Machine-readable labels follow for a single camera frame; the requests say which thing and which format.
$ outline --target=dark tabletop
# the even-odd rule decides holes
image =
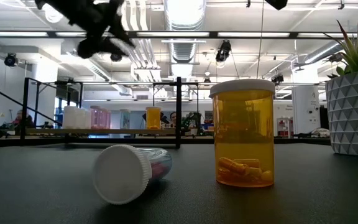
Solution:
[[[169,151],[164,181],[113,206],[91,181],[100,149],[0,148],[0,223],[358,224],[358,157],[276,145],[275,185],[242,189],[215,181],[213,145]]]

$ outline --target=white geometric planter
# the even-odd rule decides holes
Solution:
[[[326,94],[334,152],[358,156],[358,72],[328,81]]]

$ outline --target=amber prescription bottle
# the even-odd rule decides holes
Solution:
[[[274,92],[267,80],[233,80],[211,88],[218,182],[238,187],[274,183]]]
[[[161,129],[161,108],[150,106],[146,108],[146,129]]]

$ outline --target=tipped over pill bottle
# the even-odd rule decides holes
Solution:
[[[267,80],[233,80],[211,88],[218,182],[237,187],[274,183],[274,92]]]
[[[122,205],[142,195],[150,183],[165,177],[171,168],[171,155],[164,149],[111,146],[95,160],[93,184],[105,201]]]

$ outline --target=potted plant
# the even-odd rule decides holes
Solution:
[[[357,37],[351,39],[338,24],[344,42],[325,34],[343,47],[337,56],[346,65],[338,67],[339,76],[326,84],[331,145],[336,153],[358,156],[358,28]]]

